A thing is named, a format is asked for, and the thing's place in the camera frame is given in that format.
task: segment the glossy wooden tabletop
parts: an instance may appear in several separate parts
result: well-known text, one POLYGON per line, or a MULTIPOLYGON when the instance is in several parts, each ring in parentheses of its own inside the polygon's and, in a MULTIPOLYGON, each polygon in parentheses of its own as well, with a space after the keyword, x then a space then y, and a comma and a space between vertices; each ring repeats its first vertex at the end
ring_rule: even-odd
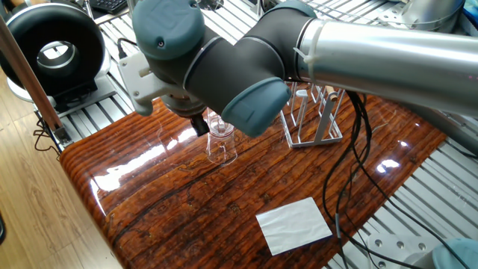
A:
MULTIPOLYGON (((392 194, 445 135, 393 102, 370 96, 367 109, 375 131, 366 168, 392 194)), ((197 138, 157 100, 152 116, 125 117, 69 146, 61 163, 125 268, 321 268, 338 251, 335 237, 272 257, 255 216, 307 197, 324 213, 323 180, 354 113, 346 98, 342 142, 290 149, 279 118, 259 138, 236 131, 219 142, 197 138)), ((329 183, 332 213, 353 163, 329 183)), ((348 212, 360 226, 384 199, 362 174, 354 182, 348 212)), ((346 219, 341 226, 353 232, 346 219)))

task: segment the wood grain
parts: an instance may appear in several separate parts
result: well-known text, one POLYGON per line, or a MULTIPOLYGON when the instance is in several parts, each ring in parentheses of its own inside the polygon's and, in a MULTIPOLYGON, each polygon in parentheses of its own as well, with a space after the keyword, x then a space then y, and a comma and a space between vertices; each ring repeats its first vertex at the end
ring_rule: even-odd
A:
POLYGON ((85 269, 122 268, 95 226, 91 226, 72 245, 85 269))
MULTIPOLYGON (((74 268, 78 260, 84 269, 119 268, 117 263, 116 267, 103 266, 110 249, 56 154, 34 150, 36 122, 33 105, 10 92, 0 70, 0 212, 7 227, 0 246, 0 268, 35 269, 49 262, 55 265, 55 261, 62 261, 60 268, 74 268), (80 242, 89 248, 76 248, 80 242), (64 250, 72 244, 77 259, 70 258, 71 247, 64 250)), ((52 144, 44 137, 39 146, 45 149, 52 144)))
POLYGON ((71 244, 40 263, 40 269, 83 269, 71 244))
POLYGON ((33 113, 33 105, 15 97, 8 88, 6 80, 7 76, 3 71, 0 71, 0 99, 3 102, 3 104, 0 104, 2 105, 0 108, 0 124, 3 126, 33 113))
MULTIPOLYGON (((323 212, 323 180, 350 139, 354 111, 348 100, 338 116, 342 142, 290 149, 276 119, 256 139, 236 131, 238 156, 229 165, 211 162, 208 137, 195 137, 187 120, 161 101, 154 104, 152 116, 128 115, 61 156, 125 268, 321 268, 337 253, 337 240, 330 238, 272 257, 255 215, 306 197, 323 212)), ((445 135, 393 102, 371 96, 367 109, 377 129, 366 167, 392 194, 445 135)), ((306 120, 313 123, 313 114, 306 120)), ((364 135, 359 139, 363 146, 364 135)), ((329 183, 333 214, 353 164, 350 156, 329 183)), ((360 174, 348 211, 353 221, 362 225, 383 203, 360 174)), ((341 226, 353 231, 345 219, 341 226)))

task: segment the white napkin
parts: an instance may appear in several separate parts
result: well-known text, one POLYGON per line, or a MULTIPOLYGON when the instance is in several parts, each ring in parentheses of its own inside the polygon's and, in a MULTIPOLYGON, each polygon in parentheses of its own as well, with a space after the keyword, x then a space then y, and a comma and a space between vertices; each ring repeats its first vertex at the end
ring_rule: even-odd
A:
POLYGON ((332 235, 311 197, 255 217, 273 256, 332 235))

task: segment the black cable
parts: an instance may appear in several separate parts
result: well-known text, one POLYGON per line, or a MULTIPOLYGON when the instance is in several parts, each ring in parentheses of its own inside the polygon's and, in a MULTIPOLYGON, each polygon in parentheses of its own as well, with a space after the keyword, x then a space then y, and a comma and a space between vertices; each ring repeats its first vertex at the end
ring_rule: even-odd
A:
POLYGON ((364 103, 364 106, 367 106, 367 94, 364 93, 362 94, 362 96, 364 97, 364 101, 362 101, 364 103))
MULTIPOLYGON (((341 199, 341 196, 343 195, 343 192, 341 192, 341 195, 339 196, 338 198, 338 204, 337 204, 337 213, 335 215, 336 217, 336 220, 334 220, 334 218, 331 216, 331 214, 329 213, 327 207, 326 207, 326 198, 325 198, 325 193, 326 193, 326 186, 327 186, 327 182, 330 180, 330 177, 332 176, 334 170, 337 168, 337 166, 344 160, 345 156, 347 155, 347 153, 350 151, 350 149, 353 150, 354 152, 354 155, 356 157, 356 160, 357 160, 357 163, 359 165, 359 167, 364 171, 365 175, 368 177, 368 179, 373 183, 373 185, 379 189, 379 191, 382 193, 382 195, 384 196, 384 198, 387 199, 387 201, 389 201, 393 207, 395 207, 396 209, 398 209, 399 211, 401 211, 402 213, 404 213, 404 215, 406 215, 407 217, 409 217, 410 219, 412 219, 414 222, 416 222, 418 225, 422 226, 427 232, 429 232, 430 234, 434 235, 449 251, 450 253, 455 256, 455 258, 457 258, 459 260, 460 263, 462 263, 462 265, 465 267, 465 268, 469 268, 462 260, 461 258, 459 258, 459 256, 446 244, 446 242, 443 241, 443 239, 441 239, 438 235, 436 235, 431 229, 429 229, 428 227, 424 226, 422 223, 420 223, 420 221, 416 220, 414 217, 412 217, 411 215, 409 215, 408 213, 406 213, 404 210, 402 210, 401 208, 399 208, 397 205, 395 205, 392 201, 389 200, 389 198, 387 197, 386 193, 377 185, 377 183, 375 181, 372 180, 372 178, 370 177, 370 175, 367 173, 366 169, 364 168, 363 164, 364 164, 364 161, 366 160, 365 157, 368 156, 368 152, 370 151, 370 141, 371 141, 371 135, 372 135, 372 130, 371 130, 371 127, 370 127, 370 123, 368 122, 368 115, 367 115, 367 111, 365 110, 365 107, 364 107, 364 104, 363 102, 360 100, 360 98, 358 97, 358 95, 356 93, 350 93, 350 92, 347 92, 347 95, 349 95, 350 97, 350 100, 352 101, 352 104, 356 110, 356 121, 354 122, 354 128, 353 128, 353 133, 352 133, 352 139, 350 141, 350 144, 349 146, 346 148, 346 150, 344 151, 344 153, 341 155, 341 157, 339 158, 339 160, 337 161, 337 163, 334 164, 334 166, 332 167, 332 169, 329 171, 329 173, 327 174, 327 177, 326 177, 326 180, 324 182, 324 187, 323 187, 323 206, 324 206, 324 209, 325 209, 325 212, 327 214, 327 216, 332 220, 332 222, 334 222, 338 228, 338 232, 343 232, 344 235, 346 235, 349 239, 350 239, 350 242, 353 243, 354 245, 358 246, 358 247, 361 247, 363 249, 365 249, 369 255, 372 253, 374 254, 375 256, 378 256, 382 259, 385 259, 385 260, 388 260, 390 262, 393 262, 393 263, 397 263, 399 265, 402 265, 402 266, 405 266, 405 267, 408 267, 408 268, 418 268, 414 265, 408 265, 408 264, 405 264, 403 262, 399 262, 399 261, 395 261, 393 259, 390 259, 388 257, 384 257, 382 255, 377 255, 378 253, 375 253, 371 250, 369 250, 366 246, 362 246, 360 245, 359 242, 357 242, 355 239, 353 239, 350 235, 348 235, 343 229, 340 229, 339 228, 339 225, 338 224, 338 220, 339 220, 339 212, 338 212, 338 205, 340 204, 340 199, 341 199), (367 144, 366 144, 366 155, 365 157, 361 160, 361 155, 363 153, 363 150, 360 154, 360 156, 357 154, 357 151, 356 151, 356 148, 355 148, 355 141, 356 141, 356 138, 358 137, 359 135, 359 130, 360 130, 360 125, 361 125, 361 119, 360 117, 363 117, 364 118, 364 122, 365 122, 365 127, 366 127, 366 132, 367 132, 367 144)), ((347 185, 350 183, 350 181, 353 179, 352 175, 351 177, 349 178, 349 180, 347 181, 346 185, 344 186, 344 188, 342 189, 342 191, 347 187, 347 185)))
POLYGON ((361 242, 362 242, 362 243, 364 244, 364 246, 367 248, 365 251, 367 251, 368 258, 369 258, 370 261, 372 262, 373 266, 375 266, 375 268, 379 269, 379 267, 376 265, 375 261, 373 260, 372 255, 370 254, 370 250, 369 250, 368 247, 367 247, 367 243, 365 243, 364 238, 361 236, 361 234, 360 234, 360 232, 359 232, 359 228, 358 228, 357 225, 352 221, 352 219, 351 219, 350 216, 348 215, 347 211, 345 211, 345 217, 347 217, 347 219, 349 220, 349 222, 352 224, 353 228, 357 231, 358 236, 360 237, 361 242))
MULTIPOLYGON (((354 126, 353 126, 353 128, 352 128, 352 133, 353 133, 353 132, 356 132, 356 128, 357 128, 357 125, 354 124, 354 126)), ((366 149, 367 149, 367 145, 365 145, 364 148, 361 150, 360 156, 359 156, 360 158, 363 156, 363 154, 365 153, 365 150, 366 150, 366 149)), ((354 165, 351 165, 351 166, 350 166, 350 175, 349 175, 349 180, 348 180, 348 182, 349 182, 348 185, 350 186, 350 187, 349 187, 349 196, 348 196, 348 198, 347 198, 347 202, 346 202, 346 204, 345 204, 345 208, 348 208, 348 206, 349 206, 349 202, 350 202, 350 199, 351 199, 351 196, 352 196, 353 179, 355 178, 355 176, 356 176, 357 172, 359 171, 359 169, 360 169, 360 167, 354 168, 354 165)), ((347 188, 347 184, 345 184, 344 188, 342 188, 340 196, 343 195, 343 193, 345 192, 345 189, 346 189, 346 188, 347 188)))
POLYGON ((53 151, 55 151, 55 153, 57 154, 57 161, 58 161, 58 159, 60 157, 60 150, 59 149, 56 149, 53 146, 50 146, 47 149, 41 149, 41 148, 38 147, 38 143, 40 142, 40 138, 42 138, 42 137, 48 137, 48 138, 51 138, 52 140, 54 140, 54 138, 50 135, 49 128, 46 127, 46 124, 43 121, 43 118, 38 119, 37 126, 39 128, 41 128, 41 130, 34 130, 34 132, 33 132, 33 136, 37 136, 37 140, 35 141, 35 146, 34 146, 35 149, 37 151, 41 151, 41 152, 46 152, 46 151, 49 151, 50 149, 53 149, 53 151))
MULTIPOLYGON (((364 122, 365 122, 365 128, 367 130, 367 145, 369 145, 370 147, 370 141, 371 141, 371 138, 372 138, 372 128, 370 127, 370 123, 368 121, 368 115, 367 115, 367 111, 365 110, 365 106, 364 104, 359 101, 358 102, 358 105, 363 113, 363 118, 364 118, 364 122)), ((353 147, 353 153, 356 157, 356 159, 359 161, 359 157, 357 155, 357 152, 355 150, 355 147, 353 147)), ((431 235, 433 235, 433 237, 437 238, 437 240, 440 241, 440 243, 442 243, 444 245, 444 247, 447 248, 447 250, 463 265, 463 267, 465 269, 470 269, 467 264, 462 260, 462 258, 460 258, 458 256, 458 254, 456 254, 456 252, 447 244, 447 242, 445 242, 439 235, 437 235, 435 232, 433 232, 429 227, 427 227, 426 225, 424 225, 423 223, 421 223, 419 220, 417 220, 416 218, 414 218, 413 216, 411 216, 409 213, 407 213, 405 210, 401 209, 401 207, 399 207, 398 205, 396 205, 393 201, 390 200, 390 198, 387 196, 387 194, 380 188, 380 186, 372 179, 372 177, 369 175, 369 173, 367 172, 367 170, 365 169, 364 165, 363 165, 363 162, 359 162, 358 165, 360 166, 361 170, 364 172, 364 174, 367 176, 367 178, 369 179, 370 182, 372 182, 372 184, 379 190, 379 192, 383 195, 383 197, 390 203, 392 204, 393 207, 395 207, 398 211, 402 212, 405 216, 407 216, 408 218, 410 218, 411 220, 413 220, 416 224, 418 224, 420 227, 424 228, 428 233, 430 233, 431 235)))
POLYGON ((456 149, 458 152, 460 152, 463 156, 465 157, 469 157, 469 158, 475 158, 475 159, 478 159, 478 156, 476 155, 473 155, 473 154, 470 154, 470 153, 466 153, 460 149, 456 149))
MULTIPOLYGON (((356 93, 352 93, 352 92, 349 92, 347 91, 347 95, 349 95, 349 97, 352 97, 351 100, 353 99, 354 97, 354 94, 356 96, 356 93)), ((356 110, 356 121, 355 121, 355 125, 358 126, 357 129, 360 128, 360 124, 361 124, 361 112, 360 112, 360 108, 357 106, 356 102, 352 102, 355 110, 356 110)), ((336 224, 335 222, 335 219, 334 217, 330 214, 327 206, 326 206, 326 189, 327 189, 327 185, 328 185, 328 182, 330 180, 330 178, 332 177, 332 174, 335 172, 335 170, 337 169, 338 165, 345 159, 345 157, 347 156, 348 152, 351 150, 352 148, 352 145, 355 143, 356 139, 358 137, 358 132, 354 132, 352 133, 352 138, 350 140, 350 143, 349 145, 347 146, 347 148, 344 150, 344 152, 342 152, 341 156, 339 157, 339 159, 335 162, 335 164, 332 166, 332 169, 327 173, 327 176, 324 180, 324 183, 323 183, 323 193, 322 193, 322 204, 323 204, 323 207, 324 207, 324 210, 326 212, 326 215, 327 217, 334 223, 336 224)), ((377 253, 375 251, 372 251, 370 249, 368 249, 367 246, 365 245, 362 245, 360 244, 357 240, 355 240, 354 238, 352 238, 352 236, 350 236, 349 234, 347 234, 342 228, 340 228, 340 226, 337 226, 337 230, 338 230, 338 234, 337 236, 340 237, 340 232, 342 232, 345 236, 347 236, 347 238, 349 238, 350 242, 352 244, 354 244, 355 246, 357 247, 360 247, 362 248, 363 250, 367 251, 368 253, 371 253, 371 254, 374 254, 375 256, 381 258, 381 259, 384 259, 384 260, 387 260, 389 262, 393 262, 395 264, 398 264, 398 265, 401 265, 401 266, 404 266, 404 267, 407 267, 407 268, 411 268, 411 269, 422 269, 422 268, 419 268, 417 266, 414 266, 414 265, 409 265, 409 264, 406 264, 405 262, 400 262, 400 261, 397 261, 397 260, 394 260, 392 258, 389 258, 387 256, 384 256, 380 253, 377 253)))
POLYGON ((262 11, 265 13, 266 8, 264 7, 264 0, 258 0, 259 1, 259 7, 262 9, 262 11))
POLYGON ((35 111, 35 114, 37 115, 37 118, 40 120, 43 121, 43 126, 45 126, 45 130, 47 132, 47 134, 50 136, 50 138, 53 140, 53 144, 55 145, 57 151, 61 154, 63 152, 63 150, 61 149, 60 145, 58 144, 58 142, 56 141, 55 139, 55 136, 53 135, 53 132, 52 130, 49 128, 48 124, 45 123, 45 120, 43 120, 43 118, 40 116, 40 112, 38 111, 35 111))
POLYGON ((118 38, 118 41, 117 41, 117 45, 118 45, 118 56, 119 56, 119 59, 123 59, 123 58, 126 58, 128 55, 126 54, 125 50, 122 48, 121 46, 121 42, 124 41, 124 42, 127 42, 127 43, 130 43, 134 46, 137 46, 137 44, 129 39, 126 39, 124 37, 120 37, 118 38))
POLYGON ((347 264, 347 260, 345 259, 345 253, 344 253, 344 247, 342 244, 342 238, 338 238, 338 245, 341 247, 341 257, 342 257, 342 262, 344 263, 345 269, 349 269, 349 265, 347 264))

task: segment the transparent cup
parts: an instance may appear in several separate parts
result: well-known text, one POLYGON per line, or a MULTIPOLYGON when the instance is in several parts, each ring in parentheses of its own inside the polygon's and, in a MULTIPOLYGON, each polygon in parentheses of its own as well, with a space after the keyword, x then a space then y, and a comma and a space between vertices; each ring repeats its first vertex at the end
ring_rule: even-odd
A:
POLYGON ((210 108, 207 109, 209 132, 215 137, 227 137, 234 131, 234 126, 230 123, 225 123, 221 116, 216 114, 210 108))
POLYGON ((215 137, 212 134, 208 134, 206 153, 208 154, 208 160, 215 164, 221 166, 231 164, 238 158, 234 132, 226 137, 215 137))

